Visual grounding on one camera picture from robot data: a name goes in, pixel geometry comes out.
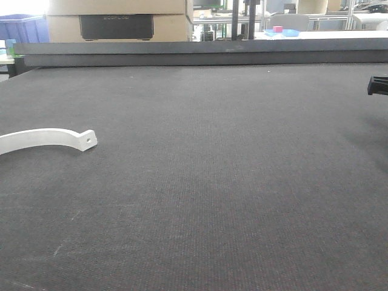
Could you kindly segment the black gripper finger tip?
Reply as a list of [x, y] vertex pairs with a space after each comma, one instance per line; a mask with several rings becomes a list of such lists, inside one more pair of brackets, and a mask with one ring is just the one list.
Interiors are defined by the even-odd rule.
[[387, 76], [371, 76], [368, 86], [367, 94], [388, 95], [388, 77]]

